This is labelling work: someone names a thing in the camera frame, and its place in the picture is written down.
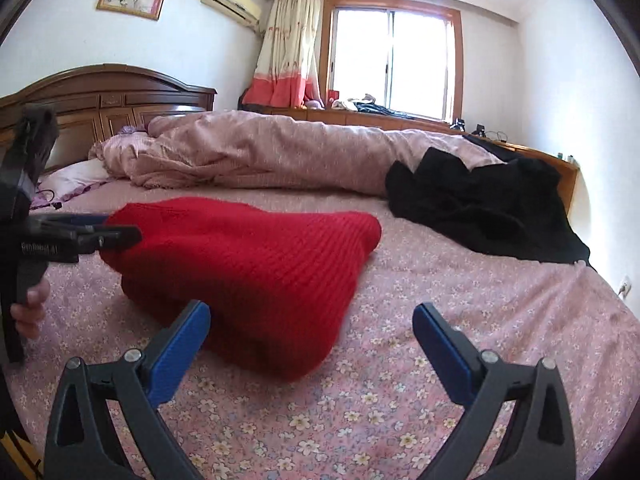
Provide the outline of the person left hand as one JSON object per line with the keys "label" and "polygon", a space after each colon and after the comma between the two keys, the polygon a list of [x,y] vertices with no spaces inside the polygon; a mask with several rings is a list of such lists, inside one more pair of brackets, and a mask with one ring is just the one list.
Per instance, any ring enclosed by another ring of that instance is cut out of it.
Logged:
{"label": "person left hand", "polygon": [[43,278],[37,285],[26,292],[26,301],[14,304],[11,315],[15,321],[17,333],[29,340],[38,339],[40,325],[46,317],[44,304],[50,295],[50,283]]}

